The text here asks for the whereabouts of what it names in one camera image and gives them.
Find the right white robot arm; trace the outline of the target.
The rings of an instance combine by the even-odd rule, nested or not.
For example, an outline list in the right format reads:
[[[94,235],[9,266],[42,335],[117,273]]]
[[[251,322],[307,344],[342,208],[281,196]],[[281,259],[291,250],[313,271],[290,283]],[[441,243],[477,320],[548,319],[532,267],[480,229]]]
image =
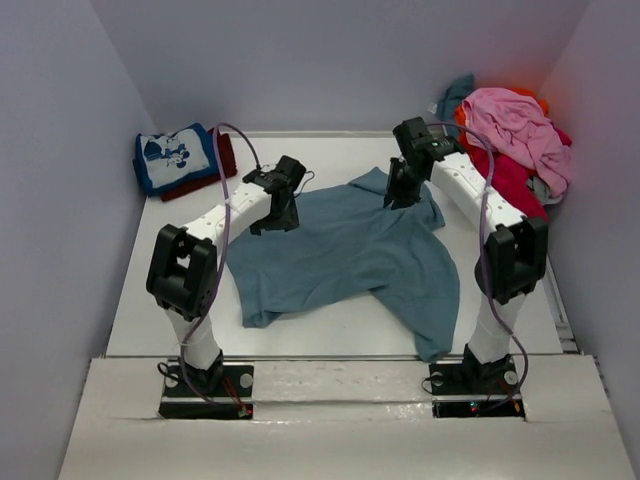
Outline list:
[[[477,229],[479,259],[474,275],[482,293],[474,332],[458,364],[432,367],[437,396],[515,395],[525,376],[516,372],[510,347],[526,297],[546,272],[548,224],[510,204],[492,185],[494,167],[480,173],[451,136],[436,138],[420,117],[393,130],[400,156],[390,161],[384,204],[416,204],[422,185],[445,193]]]

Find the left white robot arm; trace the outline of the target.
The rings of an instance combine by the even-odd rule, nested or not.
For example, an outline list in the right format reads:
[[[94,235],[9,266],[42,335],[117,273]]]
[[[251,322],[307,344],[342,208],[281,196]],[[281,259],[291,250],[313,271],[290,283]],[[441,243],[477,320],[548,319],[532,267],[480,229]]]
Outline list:
[[[270,170],[256,168],[224,201],[183,226],[167,224],[156,237],[146,290],[168,316],[178,345],[179,374],[198,397],[221,383],[223,352],[209,311],[217,296],[228,247],[240,234],[288,232],[299,226],[296,191],[307,173],[283,156]]]

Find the grey-blue t shirt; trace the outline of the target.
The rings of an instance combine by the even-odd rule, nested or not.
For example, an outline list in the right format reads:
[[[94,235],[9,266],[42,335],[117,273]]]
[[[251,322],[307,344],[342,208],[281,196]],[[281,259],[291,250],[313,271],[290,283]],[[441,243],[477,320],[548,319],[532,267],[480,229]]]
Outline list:
[[[427,186],[417,204],[384,208],[387,181],[374,168],[344,185],[303,193],[298,228],[245,231],[230,243],[226,264],[244,327],[265,328],[284,314],[369,292],[413,333],[422,360],[451,351],[460,281],[435,235],[444,216]]]

